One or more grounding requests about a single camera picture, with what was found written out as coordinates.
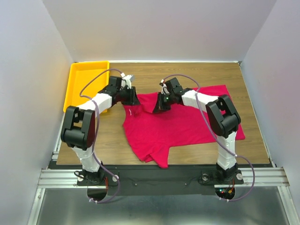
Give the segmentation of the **red t shirt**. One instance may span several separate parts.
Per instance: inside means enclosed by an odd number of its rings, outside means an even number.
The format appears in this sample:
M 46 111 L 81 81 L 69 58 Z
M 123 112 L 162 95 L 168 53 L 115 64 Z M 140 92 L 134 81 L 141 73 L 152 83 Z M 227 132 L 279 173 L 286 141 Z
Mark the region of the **red t shirt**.
M 125 136 L 139 160 L 167 168 L 171 147 L 215 142 L 204 122 L 208 116 L 198 108 L 173 104 L 167 112 L 153 113 L 157 98 L 157 93 L 139 94 L 139 105 L 124 106 Z

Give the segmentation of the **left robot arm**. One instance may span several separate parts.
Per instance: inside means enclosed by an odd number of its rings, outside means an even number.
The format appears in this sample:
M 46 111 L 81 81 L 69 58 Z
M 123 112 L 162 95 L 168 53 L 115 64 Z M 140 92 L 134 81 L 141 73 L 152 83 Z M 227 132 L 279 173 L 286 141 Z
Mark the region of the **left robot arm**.
M 95 142 L 99 130 L 100 113 L 118 102 L 123 105 L 139 105 L 133 75 L 121 73 L 120 77 L 111 76 L 108 84 L 93 98 L 78 106 L 68 106 L 61 129 L 61 140 L 67 144 L 80 159 L 82 170 L 76 172 L 78 181 L 93 185 L 105 179 L 102 162 L 95 156 Z

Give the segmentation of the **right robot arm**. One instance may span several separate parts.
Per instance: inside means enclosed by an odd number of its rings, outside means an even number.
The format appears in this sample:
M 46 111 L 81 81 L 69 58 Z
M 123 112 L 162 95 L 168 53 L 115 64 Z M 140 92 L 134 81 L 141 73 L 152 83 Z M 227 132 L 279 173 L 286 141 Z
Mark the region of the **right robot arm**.
M 228 95 L 211 96 L 197 89 L 183 88 L 176 77 L 161 80 L 154 113 L 166 112 L 172 104 L 189 106 L 200 110 L 208 130 L 218 143 L 216 179 L 226 183 L 238 170 L 235 140 L 241 123 L 231 98 Z

